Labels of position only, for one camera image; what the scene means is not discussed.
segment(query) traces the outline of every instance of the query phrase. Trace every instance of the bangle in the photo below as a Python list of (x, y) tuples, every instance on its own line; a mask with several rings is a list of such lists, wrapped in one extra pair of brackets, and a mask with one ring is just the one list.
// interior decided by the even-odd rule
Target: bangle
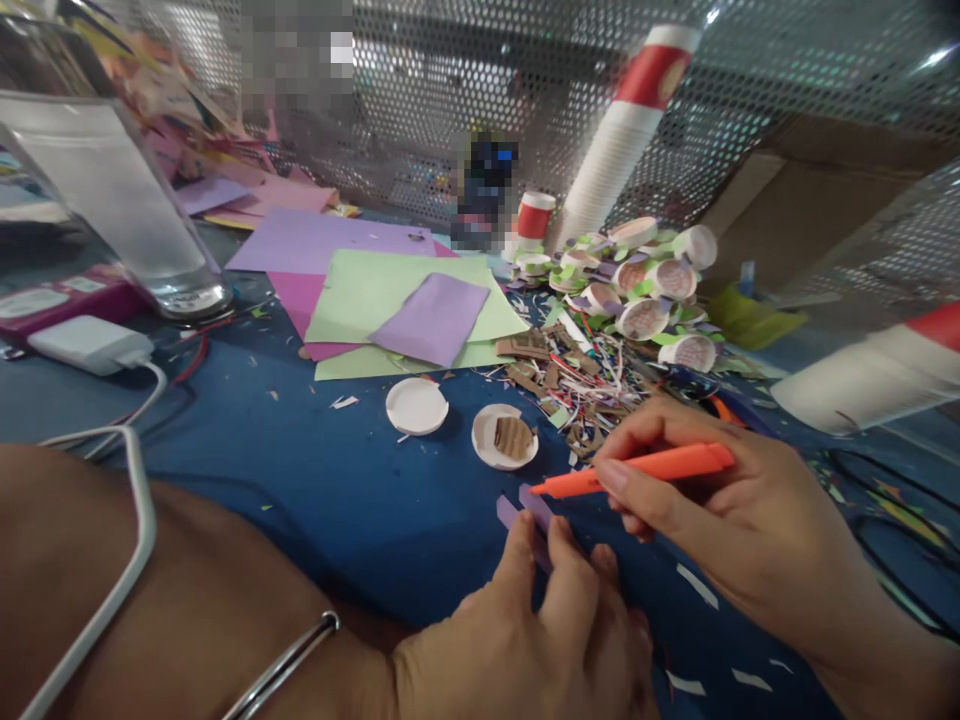
[(252, 718), (260, 706), (283, 685), (317, 645), (339, 629), (340, 617), (333, 610), (328, 610), (321, 615), (320, 622), (310, 628), (257, 678), (250, 689), (223, 716), (223, 720)]

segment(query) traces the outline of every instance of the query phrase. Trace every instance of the right hand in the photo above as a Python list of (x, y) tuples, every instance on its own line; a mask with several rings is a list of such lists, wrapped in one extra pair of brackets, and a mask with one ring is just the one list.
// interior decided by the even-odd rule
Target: right hand
[[(736, 465), (666, 483), (620, 462), (698, 442), (725, 445)], [(789, 446), (653, 398), (610, 434), (596, 467), (629, 533), (673, 541), (734, 606), (810, 662), (848, 717), (947, 717), (958, 709), (949, 697), (956, 678), (946, 680), (960, 667), (956, 648), (885, 595)]]

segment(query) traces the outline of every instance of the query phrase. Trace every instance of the cardboard box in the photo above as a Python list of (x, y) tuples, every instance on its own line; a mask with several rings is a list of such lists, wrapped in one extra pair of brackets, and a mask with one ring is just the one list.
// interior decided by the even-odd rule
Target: cardboard box
[[(716, 265), (701, 288), (716, 295), (736, 281), (744, 260), (757, 288), (779, 292), (903, 191), (960, 155), (938, 141), (886, 127), (797, 116), (783, 123), (731, 177), (701, 222), (719, 239)], [(857, 262), (895, 248), (858, 248)]]

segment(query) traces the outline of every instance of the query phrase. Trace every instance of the orange highlighter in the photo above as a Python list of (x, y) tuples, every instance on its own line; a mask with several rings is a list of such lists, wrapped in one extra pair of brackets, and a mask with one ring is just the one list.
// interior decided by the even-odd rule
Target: orange highlighter
[[(735, 464), (733, 455), (720, 443), (694, 443), (624, 460), (632, 468), (658, 480), (680, 480), (720, 472)], [(547, 478), (542, 485), (530, 488), (534, 495), (550, 495), (556, 499), (603, 492), (593, 468)]]

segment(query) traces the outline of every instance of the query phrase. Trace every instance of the table surface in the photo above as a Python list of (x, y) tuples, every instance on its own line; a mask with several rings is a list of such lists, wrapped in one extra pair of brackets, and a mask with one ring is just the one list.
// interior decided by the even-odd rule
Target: table surface
[[(211, 227), (203, 234), (218, 258), (242, 237)], [(69, 271), (45, 272), (53, 279)], [(271, 290), (263, 275), (228, 277), (241, 308)], [(519, 507), (521, 483), (568, 470), (563, 438), (522, 391), (457, 370), (441, 383), (450, 402), (443, 427), (398, 443), (384, 400), (402, 376), (313, 382), (314, 366), (297, 357), (300, 343), (279, 302), (263, 309), (265, 317), (214, 331), (196, 375), (169, 390), (141, 422), (150, 475), (242, 514), (332, 594), (418, 627), (440, 620), (492, 575), (506, 537), (495, 513), (500, 494)], [(147, 317), (131, 326), (155, 339), (155, 360), (171, 377), (189, 363), (196, 345), (175, 344), (175, 329)], [(788, 360), (800, 354), (791, 348)], [(768, 383), (730, 382), (748, 397), (769, 400), (760, 389)], [(0, 441), (37, 442), (103, 425), (137, 407), (152, 384), (146, 371), (103, 379), (43, 358), (0, 362)], [(349, 395), (360, 402), (330, 407)], [(538, 456), (516, 473), (487, 467), (471, 445), (473, 417), (494, 402), (518, 407), (540, 433)], [(898, 437), (872, 430), (852, 440), (829, 438), (778, 410), (758, 412), (808, 458), (822, 462), (819, 453), (827, 447), (858, 450), (960, 501), (957, 468)], [(942, 423), (937, 431), (948, 441), (950, 433), (954, 441), (960, 436)], [(118, 453), (110, 461), (121, 460)], [(875, 503), (865, 494), (842, 480), (838, 485), (853, 505), (841, 507), (845, 515), (872, 512)], [(902, 492), (958, 536), (956, 516), (908, 488)], [(705, 697), (670, 693), (656, 672), (665, 717), (839, 717), (795, 653), (722, 597), (719, 610), (703, 601), (677, 573), (678, 563), (693, 563), (668, 541), (641, 546), (627, 537), (603, 496), (548, 503), (570, 519), (587, 550), (597, 542), (615, 548), (627, 598), (650, 618), (660, 667), (703, 684)], [(956, 576), (931, 566), (920, 549), (879, 524), (865, 535), (926, 603), (960, 626)], [(773, 692), (736, 682), (732, 669), (760, 676)]]

